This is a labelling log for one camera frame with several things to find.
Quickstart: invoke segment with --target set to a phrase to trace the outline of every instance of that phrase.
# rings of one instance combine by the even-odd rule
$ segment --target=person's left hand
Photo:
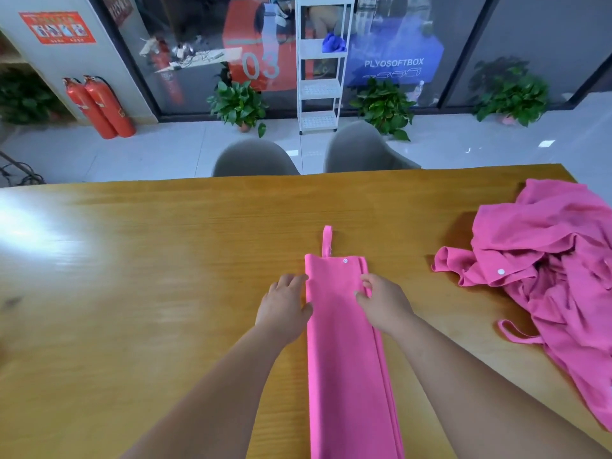
[[[302,308],[300,295],[308,275],[295,277],[286,273],[278,282],[270,285],[270,290],[261,300],[255,325],[278,335],[284,345],[297,339],[312,316],[312,305]]]

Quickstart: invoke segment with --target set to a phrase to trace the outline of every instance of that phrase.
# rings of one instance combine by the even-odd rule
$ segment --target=potted plant
[[[261,94],[253,90],[251,81],[243,84],[233,82],[228,86],[224,81],[217,84],[217,95],[209,97],[210,114],[216,114],[223,122],[235,124],[241,132],[248,132],[255,127],[257,121],[266,116],[268,107]],[[266,124],[259,123],[257,134],[259,138],[266,133]]]
[[[57,120],[68,111],[36,72],[8,69],[0,73],[0,115],[17,125]]]
[[[514,79],[498,77],[494,91],[480,97],[474,114],[478,121],[489,114],[499,114],[502,123],[514,124],[518,121],[527,127],[546,111],[548,85],[539,77],[525,74],[522,69],[509,70]]]
[[[359,115],[363,115],[365,122],[371,123],[382,135],[410,141],[403,128],[409,123],[412,125],[414,113],[410,107],[416,103],[408,101],[390,80],[378,82],[370,78],[367,88],[357,94],[350,104],[357,108]]]

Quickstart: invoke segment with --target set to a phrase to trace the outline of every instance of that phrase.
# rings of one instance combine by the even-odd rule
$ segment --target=hand
[[[364,273],[361,280],[363,286],[372,290],[372,297],[368,298],[356,291],[357,302],[363,308],[370,324],[393,337],[394,332],[402,328],[402,321],[406,317],[414,316],[402,287],[373,273]]]
[[[308,275],[295,277],[286,273],[278,282],[270,285],[270,290],[261,300],[255,325],[278,335],[284,345],[297,339],[312,316],[312,305],[306,303],[302,308],[300,295]]]

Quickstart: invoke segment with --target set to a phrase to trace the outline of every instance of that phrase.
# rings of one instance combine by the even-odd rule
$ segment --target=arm
[[[300,303],[306,279],[273,283],[255,326],[122,459],[244,458],[272,365],[312,316],[312,306]]]
[[[402,348],[459,459],[611,458],[599,443],[417,317],[402,288],[374,274],[356,293],[371,324]]]

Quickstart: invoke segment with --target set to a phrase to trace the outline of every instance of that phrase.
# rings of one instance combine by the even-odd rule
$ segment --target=blue cloth
[[[379,18],[370,32],[351,36],[345,87],[365,85],[370,77],[395,84],[418,84],[433,79],[444,46],[421,32],[417,16]]]
[[[323,53],[340,53],[346,51],[346,42],[344,38],[329,32],[323,39],[322,50]]]

